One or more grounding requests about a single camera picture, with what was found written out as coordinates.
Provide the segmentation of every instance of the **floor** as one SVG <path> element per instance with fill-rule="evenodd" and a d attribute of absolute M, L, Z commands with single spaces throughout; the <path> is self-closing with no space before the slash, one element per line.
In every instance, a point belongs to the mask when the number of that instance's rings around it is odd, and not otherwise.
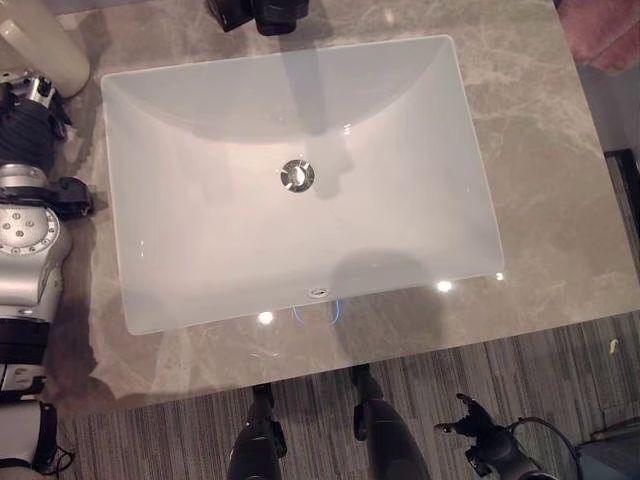
<path fill-rule="evenodd" d="M 610 343 L 617 349 L 610 352 Z M 387 399 L 412 430 L 434 480 L 471 479 L 468 441 L 436 435 L 435 423 L 476 397 L 500 422 L 538 415 L 578 443 L 640 414 L 640 312 L 372 365 Z M 369 478 L 366 448 L 352 437 L 355 402 L 347 371 L 274 384 L 287 436 L 284 479 Z M 131 411 L 63 419 L 60 441 L 77 452 L 63 479 L 224 479 L 248 389 Z M 572 479 L 560 443 L 537 426 L 521 443 L 559 478 Z"/>

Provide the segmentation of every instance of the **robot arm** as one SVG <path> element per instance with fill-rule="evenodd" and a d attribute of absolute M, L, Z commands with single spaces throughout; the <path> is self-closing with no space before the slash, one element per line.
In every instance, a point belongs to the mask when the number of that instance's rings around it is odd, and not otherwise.
<path fill-rule="evenodd" d="M 511 431 L 496 425 L 482 405 L 461 393 L 457 397 L 467 406 L 469 414 L 455 423 L 441 423 L 435 428 L 475 438 L 476 444 L 467 450 L 466 456 L 478 476 L 495 471 L 501 480 L 557 480 L 527 457 Z"/>
<path fill-rule="evenodd" d="M 57 451 L 55 408 L 33 395 L 71 249 L 62 220 L 93 210 L 82 182 L 47 178 L 68 123 L 49 80 L 0 83 L 0 468 L 46 473 Z"/>

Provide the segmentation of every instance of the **marble countertop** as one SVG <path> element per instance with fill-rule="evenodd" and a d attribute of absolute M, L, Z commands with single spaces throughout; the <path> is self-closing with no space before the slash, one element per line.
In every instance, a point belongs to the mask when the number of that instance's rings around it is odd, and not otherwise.
<path fill-rule="evenodd" d="M 47 352 L 48 397 L 90 412 L 253 385 L 590 320 L 640 308 L 616 198 L 551 0 L 311 0 L 287 37 L 224 34 L 202 0 L 156 0 L 61 17 L 94 74 L 57 173 L 96 192 L 68 226 L 74 249 Z M 112 72 L 431 34 L 453 37 L 506 267 L 443 294 L 412 288 L 166 333 L 127 331 L 110 210 L 100 78 Z"/>

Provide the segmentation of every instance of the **chrome drain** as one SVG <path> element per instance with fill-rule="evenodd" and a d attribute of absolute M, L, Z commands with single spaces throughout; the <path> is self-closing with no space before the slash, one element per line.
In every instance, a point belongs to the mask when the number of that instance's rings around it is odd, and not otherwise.
<path fill-rule="evenodd" d="M 308 190 L 316 174 L 313 167 L 304 160 L 291 160 L 284 164 L 280 171 L 280 181 L 290 192 L 300 193 Z"/>

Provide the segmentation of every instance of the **sink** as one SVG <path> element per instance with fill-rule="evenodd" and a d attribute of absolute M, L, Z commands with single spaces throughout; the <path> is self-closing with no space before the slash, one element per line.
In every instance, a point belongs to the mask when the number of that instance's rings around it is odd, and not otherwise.
<path fill-rule="evenodd" d="M 102 90 L 133 334 L 503 267 L 448 36 L 118 73 Z"/>

